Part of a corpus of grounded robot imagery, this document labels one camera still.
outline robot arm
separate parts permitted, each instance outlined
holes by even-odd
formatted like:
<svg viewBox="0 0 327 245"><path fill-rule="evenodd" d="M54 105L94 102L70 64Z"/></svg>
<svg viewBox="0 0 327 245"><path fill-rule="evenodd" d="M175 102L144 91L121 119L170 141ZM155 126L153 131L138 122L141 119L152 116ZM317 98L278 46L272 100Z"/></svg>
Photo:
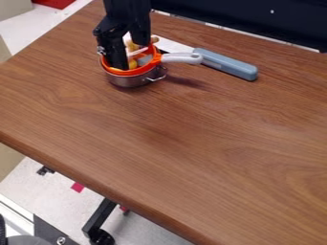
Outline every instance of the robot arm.
<svg viewBox="0 0 327 245"><path fill-rule="evenodd" d="M128 70L123 36L131 33L134 43L149 46L151 41L150 0L104 0L106 16L94 29L98 52L110 66Z"/></svg>

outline pot handle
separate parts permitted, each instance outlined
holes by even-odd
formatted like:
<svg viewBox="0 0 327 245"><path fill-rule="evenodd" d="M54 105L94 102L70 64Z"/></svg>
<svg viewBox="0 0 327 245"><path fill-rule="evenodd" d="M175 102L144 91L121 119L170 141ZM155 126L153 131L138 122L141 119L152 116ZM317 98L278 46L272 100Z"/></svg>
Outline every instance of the pot handle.
<svg viewBox="0 0 327 245"><path fill-rule="evenodd" d="M155 82L155 81L158 81L158 80L162 80L162 79L165 79L166 77L167 77L167 72L168 72L168 69L166 68L166 67L164 67L164 66L159 66L158 67L159 69L162 69L163 70L163 75L161 76L161 77L159 77L159 78L145 78L146 80L149 80L149 81L151 81L151 82Z"/></svg>
<svg viewBox="0 0 327 245"><path fill-rule="evenodd" d="M201 64L204 60L203 56L195 53L172 53L164 54L162 56L162 63L187 63L187 64Z"/></svg>

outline table top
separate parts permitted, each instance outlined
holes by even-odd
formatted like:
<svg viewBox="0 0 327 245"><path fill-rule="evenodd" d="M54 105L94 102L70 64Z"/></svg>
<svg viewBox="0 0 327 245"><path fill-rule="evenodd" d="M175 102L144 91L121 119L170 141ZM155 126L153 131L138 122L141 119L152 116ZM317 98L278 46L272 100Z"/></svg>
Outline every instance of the table top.
<svg viewBox="0 0 327 245"><path fill-rule="evenodd" d="M94 1L0 67L0 141L196 244L326 244L327 56L153 14L153 33L253 63L169 64L117 89Z"/></svg>

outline gray handle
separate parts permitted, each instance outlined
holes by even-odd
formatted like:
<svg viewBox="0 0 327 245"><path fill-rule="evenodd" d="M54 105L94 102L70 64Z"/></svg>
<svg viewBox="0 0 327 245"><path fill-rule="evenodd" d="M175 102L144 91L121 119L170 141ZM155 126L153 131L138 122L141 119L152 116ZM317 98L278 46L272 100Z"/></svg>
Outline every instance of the gray handle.
<svg viewBox="0 0 327 245"><path fill-rule="evenodd" d="M151 82L155 82L155 81L158 81L158 80L162 80L162 79L165 79L167 77L167 73L168 73L168 69L164 66L158 66L157 68L158 70L160 69L163 69L163 75L161 77L158 77L158 78L145 78Z"/></svg>

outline caster wheel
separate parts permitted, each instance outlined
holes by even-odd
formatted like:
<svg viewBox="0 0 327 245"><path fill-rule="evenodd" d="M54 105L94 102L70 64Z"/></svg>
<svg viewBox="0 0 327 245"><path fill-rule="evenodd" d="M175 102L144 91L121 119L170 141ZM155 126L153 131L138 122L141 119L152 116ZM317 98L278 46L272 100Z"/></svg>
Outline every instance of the caster wheel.
<svg viewBox="0 0 327 245"><path fill-rule="evenodd" d="M98 230L95 237L91 239L92 245L114 245L115 239L109 233L104 230Z"/></svg>

